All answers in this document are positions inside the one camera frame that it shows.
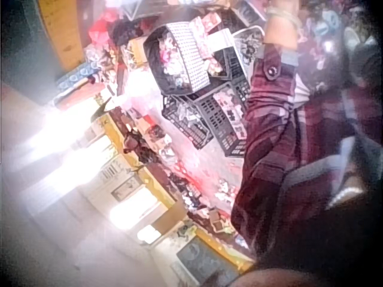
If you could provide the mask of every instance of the wire basket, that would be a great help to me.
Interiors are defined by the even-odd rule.
[[[160,60],[159,38],[164,32],[170,32],[180,50],[183,64],[190,81],[188,87],[173,87],[163,71]],[[162,94],[182,95],[190,94],[209,85],[209,76],[199,54],[196,41],[189,28],[188,22],[169,23],[154,30],[144,42],[144,51],[149,67],[153,73]]]
[[[194,145],[196,149],[202,149],[213,139],[213,135],[203,119],[199,123],[188,126],[187,120],[180,120],[178,115],[178,107],[181,104],[173,96],[163,95],[162,116],[169,120],[181,133],[183,133]]]

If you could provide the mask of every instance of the plaid shirt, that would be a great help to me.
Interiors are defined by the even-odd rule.
[[[259,256],[280,231],[326,210],[357,135],[381,151],[382,121],[380,104],[363,90],[332,91],[294,108],[297,54],[267,44],[257,57],[232,224]]]

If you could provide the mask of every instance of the person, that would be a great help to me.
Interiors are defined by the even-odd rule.
[[[381,94],[368,84],[342,86],[295,108],[300,3],[271,5],[231,215],[256,264],[228,286],[369,284],[382,267]]]

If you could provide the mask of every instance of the yellow shelf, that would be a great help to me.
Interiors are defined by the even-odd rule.
[[[119,153],[124,155],[124,158],[130,166],[138,167],[140,163],[138,161],[137,155],[134,152],[130,152],[128,154],[123,153],[124,137],[112,118],[107,114],[102,116],[100,121],[104,127],[105,134],[110,138],[111,142],[114,143]],[[158,200],[162,202],[167,208],[170,208],[175,203],[174,199],[168,194],[162,185],[160,185],[160,183],[146,167],[139,170],[138,176],[146,184],[146,187],[150,190],[150,192],[155,197],[157,197]]]

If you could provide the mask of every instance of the window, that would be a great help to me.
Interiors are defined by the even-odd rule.
[[[128,230],[158,204],[157,198],[147,188],[142,188],[113,208],[110,220],[119,229]]]
[[[161,233],[159,233],[153,226],[148,225],[141,229],[137,233],[137,238],[141,241],[144,241],[148,244],[152,244],[159,237],[161,237]]]

